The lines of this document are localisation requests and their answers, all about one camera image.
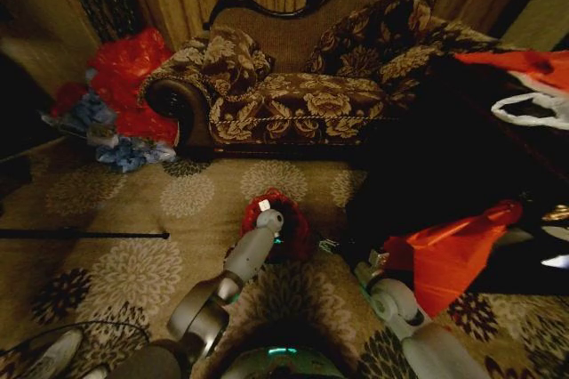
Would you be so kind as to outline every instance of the sofa seat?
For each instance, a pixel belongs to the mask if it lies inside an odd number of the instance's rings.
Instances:
[[[387,116],[387,95],[369,79],[274,73],[240,96],[220,96],[209,126],[222,144],[358,144]]]

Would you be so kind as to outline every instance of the gray robot arm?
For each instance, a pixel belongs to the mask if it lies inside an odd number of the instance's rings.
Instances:
[[[182,370],[191,369],[209,355],[229,323],[223,306],[234,302],[244,284],[257,274],[283,224],[283,215],[277,210],[262,212],[257,228],[247,232],[225,260],[223,272],[197,283],[174,310],[167,327],[177,342],[160,341],[143,348],[108,379],[179,379]]]

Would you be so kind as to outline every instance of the teal light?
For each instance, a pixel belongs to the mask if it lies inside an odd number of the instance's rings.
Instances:
[[[284,354],[284,353],[286,353],[286,348],[273,348],[272,350],[268,350],[269,355]]]
[[[272,350],[268,350],[269,355],[276,355],[276,354],[296,354],[296,350],[294,348],[273,348]]]

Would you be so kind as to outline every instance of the red plastic bag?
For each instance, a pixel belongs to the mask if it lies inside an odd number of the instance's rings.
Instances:
[[[89,65],[97,69],[92,88],[116,113],[116,130],[123,136],[143,137],[174,145],[178,125],[139,101],[144,79],[172,52],[154,28],[100,47]]]
[[[431,316],[464,293],[486,265],[494,242],[522,214],[516,201],[501,201],[479,216],[391,237],[386,270],[412,270],[415,297]]]
[[[569,51],[561,52],[465,52],[454,54],[463,63],[493,65],[523,72],[531,79],[556,87],[569,95]]]
[[[241,237],[253,230],[260,214],[259,203],[268,200],[270,207],[279,211],[284,217],[284,226],[280,231],[279,241],[268,254],[268,261],[283,260],[307,261],[317,250],[317,241],[310,235],[309,223],[302,214],[298,204],[285,196],[278,189],[271,188],[264,195],[251,200],[245,208],[241,223]]]

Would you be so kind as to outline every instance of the shoe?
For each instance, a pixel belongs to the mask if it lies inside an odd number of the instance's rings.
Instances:
[[[30,367],[21,379],[53,379],[69,365],[79,345],[83,332],[78,328],[69,330],[50,346]]]
[[[85,375],[81,376],[81,379],[104,379],[108,376],[110,370],[106,364],[101,364],[93,370],[89,370]]]

